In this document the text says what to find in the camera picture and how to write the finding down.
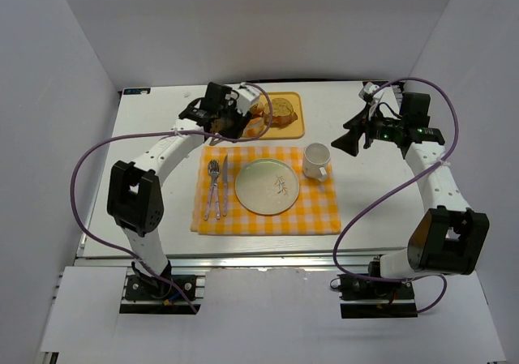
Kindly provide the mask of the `glazed ring donut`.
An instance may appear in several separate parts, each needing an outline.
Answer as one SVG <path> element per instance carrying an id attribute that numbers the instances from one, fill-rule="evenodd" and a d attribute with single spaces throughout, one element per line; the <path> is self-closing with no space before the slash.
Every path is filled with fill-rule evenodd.
<path id="1" fill-rule="evenodd" d="M 251 112 L 253 118 L 262 117 L 264 112 L 264 105 L 262 103 L 257 103 L 250 107 L 249 111 Z"/>

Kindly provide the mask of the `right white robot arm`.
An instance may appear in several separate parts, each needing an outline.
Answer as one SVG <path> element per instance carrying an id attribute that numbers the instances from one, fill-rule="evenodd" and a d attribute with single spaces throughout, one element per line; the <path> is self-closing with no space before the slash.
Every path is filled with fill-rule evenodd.
<path id="1" fill-rule="evenodd" d="M 478 262 L 490 222 L 463 198 L 446 163 L 440 130 L 429 126 L 431 98 L 406 92 L 398 114 L 385 117 L 379 102 L 372 101 L 344 124 L 346 134 L 332 146 L 357 156 L 375 140 L 396 144 L 413 172 L 424 216 L 404 250 L 381 255 L 367 274 L 356 279 L 396 283 L 428 275 L 469 275 Z"/>

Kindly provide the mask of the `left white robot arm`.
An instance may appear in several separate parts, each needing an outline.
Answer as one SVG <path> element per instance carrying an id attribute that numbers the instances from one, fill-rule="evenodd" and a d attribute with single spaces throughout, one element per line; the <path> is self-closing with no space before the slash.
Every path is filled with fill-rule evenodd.
<path id="1" fill-rule="evenodd" d="M 164 216 L 163 183 L 191 151 L 208 139 L 207 133 L 240 138 L 252 118 L 251 107 L 259 99 L 260 91 L 245 84 L 233 89 L 210 83 L 204 96 L 194 99 L 178 115 L 171 136 L 161 138 L 133 161 L 113 165 L 107 212 L 137 254 L 132 269 L 147 285 L 160 289 L 171 274 L 158 234 Z"/>

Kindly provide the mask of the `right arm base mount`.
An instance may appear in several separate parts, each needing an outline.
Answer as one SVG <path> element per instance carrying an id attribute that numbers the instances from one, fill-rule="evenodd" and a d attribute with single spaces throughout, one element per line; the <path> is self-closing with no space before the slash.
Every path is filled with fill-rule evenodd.
<path id="1" fill-rule="evenodd" d="M 411 283 L 384 283 L 338 276 L 343 319 L 415 318 L 418 310 Z"/>

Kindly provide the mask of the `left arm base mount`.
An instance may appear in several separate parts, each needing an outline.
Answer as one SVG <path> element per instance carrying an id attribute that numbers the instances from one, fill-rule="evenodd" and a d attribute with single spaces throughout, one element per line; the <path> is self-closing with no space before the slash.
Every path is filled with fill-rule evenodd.
<path id="1" fill-rule="evenodd" d="M 127 273 L 119 313 L 122 315 L 194 315 L 191 305 L 199 310 L 196 275 L 165 275 L 178 287 L 167 285 L 152 276 L 140 274 L 136 268 Z"/>

